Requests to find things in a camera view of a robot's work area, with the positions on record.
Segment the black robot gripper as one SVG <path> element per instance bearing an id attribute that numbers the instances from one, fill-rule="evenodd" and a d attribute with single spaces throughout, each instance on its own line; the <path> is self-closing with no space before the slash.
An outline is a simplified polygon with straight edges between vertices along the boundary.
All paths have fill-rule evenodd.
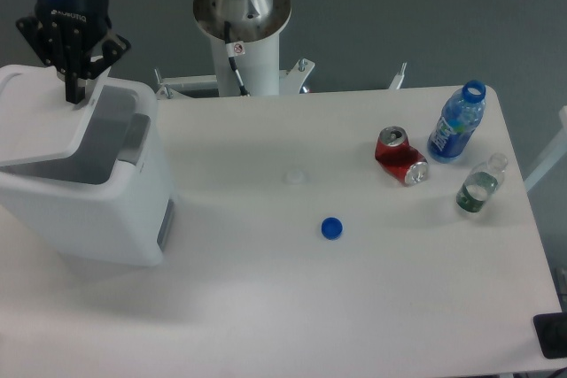
<path id="1" fill-rule="evenodd" d="M 85 98 L 79 81 L 94 81 L 131 49 L 129 40 L 107 33 L 108 8 L 109 0 L 36 0 L 36 17 L 16 21 L 36 56 L 62 76 L 70 104 Z M 87 62 L 83 48 L 92 49 L 99 42 L 102 55 Z"/>

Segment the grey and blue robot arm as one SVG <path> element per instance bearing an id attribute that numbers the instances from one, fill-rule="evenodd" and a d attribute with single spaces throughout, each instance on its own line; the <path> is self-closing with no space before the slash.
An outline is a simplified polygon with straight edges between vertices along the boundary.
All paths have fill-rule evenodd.
<path id="1" fill-rule="evenodd" d="M 36 0 L 34 12 L 16 22 L 36 56 L 55 68 L 71 104 L 131 48 L 113 31 L 109 2 Z M 281 94 L 279 35 L 291 0 L 194 0 L 192 10 L 210 40 L 220 96 Z"/>

